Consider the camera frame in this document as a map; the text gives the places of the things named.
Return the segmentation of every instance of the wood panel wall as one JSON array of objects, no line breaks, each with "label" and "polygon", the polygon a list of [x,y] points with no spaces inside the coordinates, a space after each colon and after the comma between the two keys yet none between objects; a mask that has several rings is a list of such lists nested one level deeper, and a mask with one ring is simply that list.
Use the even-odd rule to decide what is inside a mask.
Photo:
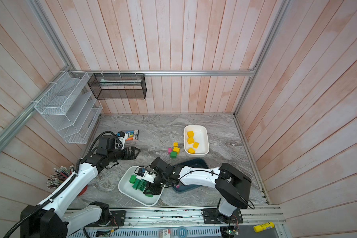
[{"label": "wood panel wall", "polygon": [[[40,0],[79,70],[251,69],[282,0]],[[104,113],[234,112],[246,77],[147,77]]]},{"label": "wood panel wall", "polygon": [[[0,132],[65,63],[26,1],[0,1]],[[36,114],[0,154],[0,237],[28,204],[50,193],[53,168],[75,164],[81,145],[67,144]],[[19,229],[11,237],[19,237]]]},{"label": "wood panel wall", "polygon": [[238,119],[294,237],[357,237],[357,0],[293,1]]}]

